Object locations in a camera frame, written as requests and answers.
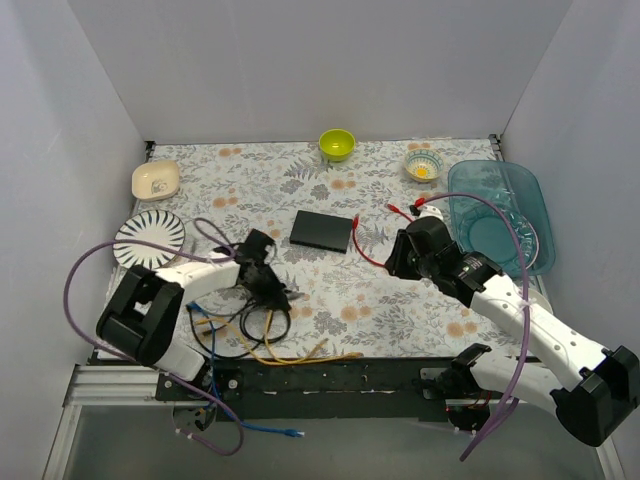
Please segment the dark grey network switch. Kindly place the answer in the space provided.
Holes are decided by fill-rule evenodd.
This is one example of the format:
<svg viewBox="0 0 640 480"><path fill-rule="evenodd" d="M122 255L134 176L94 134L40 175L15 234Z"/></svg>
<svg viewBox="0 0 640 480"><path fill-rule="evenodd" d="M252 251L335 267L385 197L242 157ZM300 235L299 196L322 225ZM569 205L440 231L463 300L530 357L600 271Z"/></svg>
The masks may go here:
<svg viewBox="0 0 640 480"><path fill-rule="evenodd" d="M299 210L289 241L292 245L346 254L353 221L332 215Z"/></svg>

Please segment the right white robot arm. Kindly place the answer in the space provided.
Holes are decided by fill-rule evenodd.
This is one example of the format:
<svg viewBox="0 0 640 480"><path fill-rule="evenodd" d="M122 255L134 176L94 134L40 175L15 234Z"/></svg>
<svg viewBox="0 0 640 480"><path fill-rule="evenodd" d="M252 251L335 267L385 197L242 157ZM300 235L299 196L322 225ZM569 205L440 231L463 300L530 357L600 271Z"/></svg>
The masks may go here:
<svg viewBox="0 0 640 480"><path fill-rule="evenodd" d="M398 231L386 270L403 280L429 279L446 296L522 339L537 364L474 343L425 382L441 396L501 392L553 414L582 443L598 447L639 406L639 359L590 340L541 306L479 252L464 253L444 222L419 218Z"/></svg>

